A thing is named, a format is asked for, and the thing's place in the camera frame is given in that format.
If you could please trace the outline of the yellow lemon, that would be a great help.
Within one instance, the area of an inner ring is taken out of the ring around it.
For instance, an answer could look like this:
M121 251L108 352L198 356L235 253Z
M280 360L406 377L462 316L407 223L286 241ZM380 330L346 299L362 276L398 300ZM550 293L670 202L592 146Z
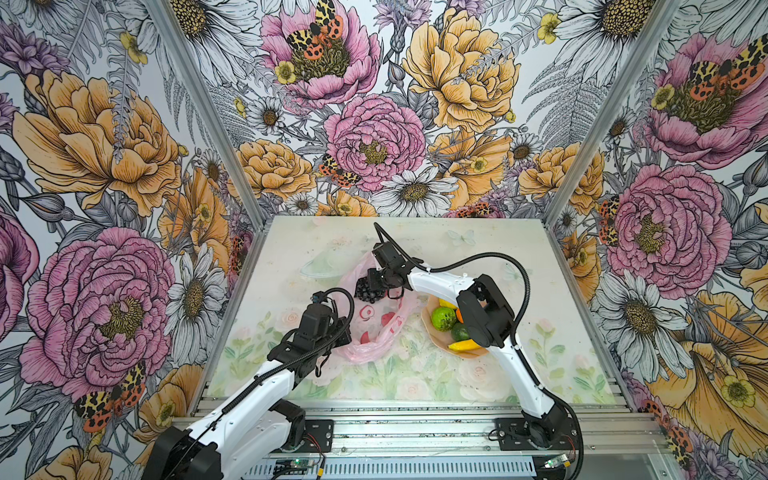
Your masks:
M443 299L438 299L438 302L439 302L439 306L440 307L450 308L452 310L457 310L458 309L458 307L456 305L454 305L451 302L445 301Z

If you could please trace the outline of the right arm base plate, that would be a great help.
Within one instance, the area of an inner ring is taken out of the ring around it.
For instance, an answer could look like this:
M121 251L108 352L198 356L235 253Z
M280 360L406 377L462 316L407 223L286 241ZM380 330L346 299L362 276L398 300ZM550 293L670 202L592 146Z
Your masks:
M536 432L522 417L496 418L488 437L498 443L501 451L576 451L582 445L582 436L571 419L555 434L547 435L545 431Z

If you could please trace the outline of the pink plastic bag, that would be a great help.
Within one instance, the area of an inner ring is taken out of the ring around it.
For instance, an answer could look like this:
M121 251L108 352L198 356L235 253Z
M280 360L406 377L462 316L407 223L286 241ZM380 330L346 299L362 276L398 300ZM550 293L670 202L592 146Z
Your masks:
M346 273L339 287L350 294L355 293L357 281L367 277L369 268L378 266L371 253L366 253ZM355 297L355 310L350 324L351 341L349 344L334 349L352 364L363 364L383 357L393 346L408 318L418 312L420 301L417 294L408 289L390 290L376 302L368 302Z

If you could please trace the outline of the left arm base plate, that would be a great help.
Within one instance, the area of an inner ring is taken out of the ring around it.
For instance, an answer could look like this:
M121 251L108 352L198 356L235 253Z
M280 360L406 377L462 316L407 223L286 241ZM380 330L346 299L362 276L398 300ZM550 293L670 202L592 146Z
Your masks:
M333 420L305 419L293 422L286 442L279 448L282 453L328 453L332 449L335 422Z

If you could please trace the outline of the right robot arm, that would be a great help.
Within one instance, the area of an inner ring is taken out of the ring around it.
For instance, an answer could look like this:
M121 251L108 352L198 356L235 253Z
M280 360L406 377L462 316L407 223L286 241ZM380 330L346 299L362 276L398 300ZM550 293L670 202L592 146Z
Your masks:
M497 359L517 394L523 425L510 436L539 449L551 449L565 437L571 440L573 449L582 451L583 434L575 410L546 388L517 334L531 299L531 282L524 266L505 253L482 252L444 267L433 267L409 255L379 223L374 228L378 242L372 254L378 266L368 271L372 289L410 290L457 306L470 339ZM503 260L518 270L524 287L518 309L512 307L491 276L453 273L484 259Z

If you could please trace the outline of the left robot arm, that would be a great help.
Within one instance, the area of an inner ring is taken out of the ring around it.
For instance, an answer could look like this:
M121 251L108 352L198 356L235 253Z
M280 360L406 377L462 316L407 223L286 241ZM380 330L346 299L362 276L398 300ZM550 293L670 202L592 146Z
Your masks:
M239 479L269 453L295 448L306 413L287 396L318 370L319 358L349 343L349 324L332 297L316 294L250 383L186 429L157 438L142 477Z

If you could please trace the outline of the black grape bunch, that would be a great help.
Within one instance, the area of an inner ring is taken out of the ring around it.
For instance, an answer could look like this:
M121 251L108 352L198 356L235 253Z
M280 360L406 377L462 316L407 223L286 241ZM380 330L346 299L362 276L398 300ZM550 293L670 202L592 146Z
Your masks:
M354 297L362 302L374 304L386 296L386 291L374 290L367 277L361 277L355 285Z

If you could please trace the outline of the green avocado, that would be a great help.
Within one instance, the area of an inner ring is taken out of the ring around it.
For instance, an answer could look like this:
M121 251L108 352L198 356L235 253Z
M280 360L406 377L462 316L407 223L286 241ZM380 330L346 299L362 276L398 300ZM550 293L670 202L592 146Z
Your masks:
M451 329L451 337L454 342L462 342L469 340L470 334L465 324L457 322Z

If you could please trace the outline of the pink scalloped bowl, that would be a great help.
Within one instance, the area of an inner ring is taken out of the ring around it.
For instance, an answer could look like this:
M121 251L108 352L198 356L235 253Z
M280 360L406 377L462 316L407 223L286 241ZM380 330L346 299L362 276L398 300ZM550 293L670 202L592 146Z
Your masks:
M476 359L479 357L482 357L486 354L488 354L488 350L485 348L478 348L474 350L467 350L467 351L455 351L451 350L449 348L449 345L453 343L453 338L449 332L441 332L434 328L432 322L431 322L431 314L432 312L439 307L439 299L437 297L428 295L426 305L422 310L421 313L421 320L422 323L426 329L427 334L429 335L429 338L431 339L432 343L441 349L442 351L451 354L453 356L462 358L462 359Z

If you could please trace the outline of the green bumpy fruit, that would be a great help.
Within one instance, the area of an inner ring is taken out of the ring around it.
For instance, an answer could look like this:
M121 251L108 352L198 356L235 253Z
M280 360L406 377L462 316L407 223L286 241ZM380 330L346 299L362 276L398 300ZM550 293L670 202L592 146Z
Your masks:
M458 322L458 318L453 308L438 306L430 314L430 322L435 330L449 332Z

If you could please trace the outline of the yellow banana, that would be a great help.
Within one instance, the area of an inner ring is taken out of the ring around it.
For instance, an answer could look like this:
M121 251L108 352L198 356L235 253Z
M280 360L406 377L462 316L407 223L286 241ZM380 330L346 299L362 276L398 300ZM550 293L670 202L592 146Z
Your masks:
M482 349L482 346L480 346L479 344L477 344L475 341L471 339L467 339L467 340L453 342L448 346L448 348L451 351L455 351L455 352L468 352L468 351Z

